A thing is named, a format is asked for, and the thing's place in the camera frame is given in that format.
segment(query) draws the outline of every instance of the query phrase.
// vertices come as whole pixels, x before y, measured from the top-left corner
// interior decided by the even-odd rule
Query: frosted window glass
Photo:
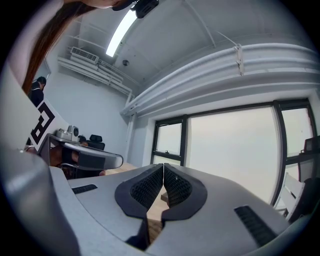
[[[299,167],[298,164],[290,164],[285,167],[285,172],[288,173],[291,177],[299,180]]]
[[[160,126],[156,150],[168,151],[170,154],[180,155],[181,123]]]
[[[305,140],[312,138],[312,128],[306,108],[282,111],[287,143],[287,156],[297,156]]]
[[[269,203],[279,171],[271,107],[193,117],[188,129],[187,167],[235,181]]]
[[[157,155],[153,157],[153,163],[154,164],[171,164],[171,165],[178,165],[178,166],[180,165],[180,161],[157,156]]]

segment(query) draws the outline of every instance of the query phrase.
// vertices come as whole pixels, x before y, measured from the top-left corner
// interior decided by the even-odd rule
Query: window
[[[158,130],[158,140],[156,151],[180,154],[181,123],[160,126]]]
[[[313,137],[306,108],[282,111],[287,143],[287,156],[297,156],[304,149],[305,140]]]
[[[185,164],[187,119],[185,116],[157,121],[153,138],[152,164]]]
[[[272,107],[190,118],[187,167],[227,178],[269,202],[279,146]]]
[[[228,107],[157,121],[151,163],[230,179],[274,205],[286,172],[314,175],[317,162],[302,151],[316,136],[307,99]]]

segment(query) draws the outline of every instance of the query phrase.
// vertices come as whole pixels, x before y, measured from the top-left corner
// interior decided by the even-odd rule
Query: white wall
[[[91,134],[100,135],[105,151],[125,154],[129,118],[120,115],[127,100],[124,94],[58,72],[46,85],[44,97],[87,140]]]
[[[132,132],[128,163],[135,167],[150,165],[156,122],[152,118],[137,118]]]

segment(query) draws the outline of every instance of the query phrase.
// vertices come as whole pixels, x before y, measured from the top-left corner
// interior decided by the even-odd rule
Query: black window frame
[[[151,154],[151,164],[154,162],[154,157],[163,157],[176,161],[180,161],[180,166],[185,166],[186,161],[186,138],[187,138],[187,115],[178,116],[174,118],[169,118],[166,120],[160,120],[155,122],[154,135],[153,135],[153,145],[152,145],[152,154]],[[157,142],[159,128],[163,126],[177,125],[181,124],[181,140],[180,140],[180,154],[171,154],[169,152],[160,152],[157,151]]]
[[[273,102],[274,109],[277,114],[279,130],[280,130],[280,143],[281,143],[281,150],[280,150],[280,171],[278,174],[278,179],[276,183],[275,192],[273,194],[272,200],[270,205],[274,206],[279,195],[281,192],[282,184],[284,182],[285,174],[286,174],[286,167],[289,165],[298,164],[300,161],[304,160],[303,155],[295,155],[288,157],[288,145],[287,145],[287,133],[286,133],[286,126],[282,112],[287,110],[298,110],[298,109],[307,109],[307,113],[310,119],[310,125],[312,130],[312,137],[318,136],[317,134],[317,127],[315,116],[312,111],[310,102],[307,98],[304,99],[295,99],[295,100],[275,100]]]
[[[274,194],[272,196],[271,205],[274,206],[281,191],[281,187],[284,181],[286,166],[297,164],[301,161],[301,156],[287,156],[287,133],[285,127],[285,121],[282,114],[282,111],[286,110],[297,110],[297,109],[307,109],[311,129],[312,129],[312,136],[316,137],[317,128],[313,110],[311,108],[310,102],[307,98],[299,98],[299,99],[286,99],[286,100],[274,100],[271,102],[263,102],[263,103],[255,103],[255,104],[247,104],[247,105],[240,105],[240,106],[233,106],[233,107],[226,107],[220,109],[214,109],[204,112],[197,112],[192,114],[185,114],[178,117],[173,117],[164,120],[158,120],[155,123],[154,128],[154,136],[153,136],[153,145],[152,145],[152,154],[151,154],[151,164],[154,162],[154,156],[164,157],[172,160],[180,161],[181,166],[185,166],[186,164],[186,153],[187,153],[187,141],[188,141],[188,119],[193,117],[201,117],[206,115],[213,115],[213,114],[220,114],[226,112],[234,112],[234,111],[242,111],[248,109],[256,109],[256,108],[263,108],[263,107],[273,107],[276,113],[276,122],[278,125],[279,130],[279,143],[280,143],[280,165],[278,170],[278,177],[276,181],[276,187]],[[159,127],[165,125],[174,125],[174,124],[182,124],[181,126],[181,142],[180,142],[180,154],[170,154],[170,153],[163,153],[157,151],[157,141],[158,141],[158,132]]]

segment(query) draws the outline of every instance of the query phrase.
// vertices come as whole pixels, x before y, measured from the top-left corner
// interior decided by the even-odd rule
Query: black vent slot
[[[189,181],[164,166],[164,187],[168,193],[169,207],[176,206],[186,200],[192,192]]]
[[[249,206],[241,206],[234,209],[234,211],[259,247],[276,238],[276,234]]]
[[[75,194],[80,194],[80,193],[84,193],[90,190],[95,190],[98,187],[96,185],[90,184],[90,185],[86,185],[86,186],[79,186],[79,187],[74,187],[72,189],[73,193]]]
[[[163,179],[164,171],[160,168],[134,184],[130,189],[130,195],[149,210],[162,188]]]

